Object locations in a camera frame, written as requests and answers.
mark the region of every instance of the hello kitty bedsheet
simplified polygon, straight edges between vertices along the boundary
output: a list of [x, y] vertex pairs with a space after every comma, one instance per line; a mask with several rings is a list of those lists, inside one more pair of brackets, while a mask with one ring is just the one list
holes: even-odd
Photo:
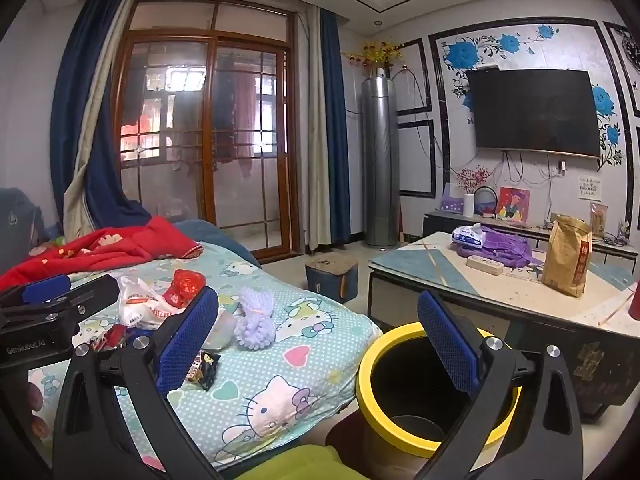
[[[366, 316], [283, 283], [227, 249], [202, 245], [204, 252], [193, 260], [149, 262], [109, 274], [138, 276], [164, 292], [175, 269], [197, 270], [217, 292], [220, 308], [236, 316], [241, 315], [238, 293], [242, 287], [273, 292], [277, 326], [273, 345], [251, 351], [234, 342], [220, 351], [216, 381], [208, 392], [184, 383], [168, 394], [201, 452], [216, 468], [224, 468], [286, 444], [350, 402], [360, 360], [380, 330]], [[116, 305], [111, 305], [82, 323], [76, 337], [87, 338], [115, 321]], [[45, 399], [38, 416], [50, 428], [67, 367], [68, 362], [63, 362], [30, 372], [31, 382]], [[157, 465], [127, 390], [116, 388], [116, 394], [140, 455]], [[45, 444], [50, 446], [50, 439]]]

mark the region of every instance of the yellow rim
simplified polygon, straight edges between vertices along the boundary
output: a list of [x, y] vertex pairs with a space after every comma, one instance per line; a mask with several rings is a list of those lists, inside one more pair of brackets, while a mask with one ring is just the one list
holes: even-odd
[[[484, 330], [478, 329], [482, 336], [487, 337], [491, 334]], [[431, 458], [433, 453], [438, 449], [439, 442], [419, 438], [399, 426], [396, 426], [388, 416], [380, 409], [371, 388], [371, 372], [378, 360], [393, 346], [400, 344], [409, 339], [417, 337], [425, 337], [424, 330], [420, 323], [410, 323], [395, 328], [383, 336], [381, 336], [373, 345], [370, 346], [360, 363], [360, 371], [356, 382], [356, 396], [358, 397], [358, 405], [362, 414], [367, 419], [369, 425], [384, 438], [392, 446], [423, 458]], [[513, 409], [520, 397], [520, 388], [517, 388], [513, 396], [513, 402], [509, 414], [504, 421], [495, 428], [486, 441], [485, 447], [491, 446], [501, 439], [507, 432], [507, 428], [513, 417]]]

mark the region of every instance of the purple cloth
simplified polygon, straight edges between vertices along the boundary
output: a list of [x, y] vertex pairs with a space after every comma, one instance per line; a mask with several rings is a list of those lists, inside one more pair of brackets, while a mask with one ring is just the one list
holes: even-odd
[[502, 263], [505, 267], [526, 267], [529, 264], [539, 265], [542, 261], [533, 257], [527, 239], [518, 235], [507, 235], [482, 226], [486, 240], [482, 249], [455, 244], [458, 256], [467, 258], [476, 254], [489, 260]]

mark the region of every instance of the white vase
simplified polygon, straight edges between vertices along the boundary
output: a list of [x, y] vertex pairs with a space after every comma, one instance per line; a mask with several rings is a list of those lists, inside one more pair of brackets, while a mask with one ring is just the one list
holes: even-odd
[[462, 203], [462, 216], [471, 218], [474, 215], [474, 198], [473, 193], [465, 193], [465, 198]]

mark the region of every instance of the red blanket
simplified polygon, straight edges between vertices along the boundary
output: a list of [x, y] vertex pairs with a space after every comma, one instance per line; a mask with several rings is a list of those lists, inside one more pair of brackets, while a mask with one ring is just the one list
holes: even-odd
[[202, 247], [162, 217], [144, 227], [107, 227], [38, 254], [0, 276], [0, 290], [83, 270], [130, 267], [163, 258], [195, 258]]

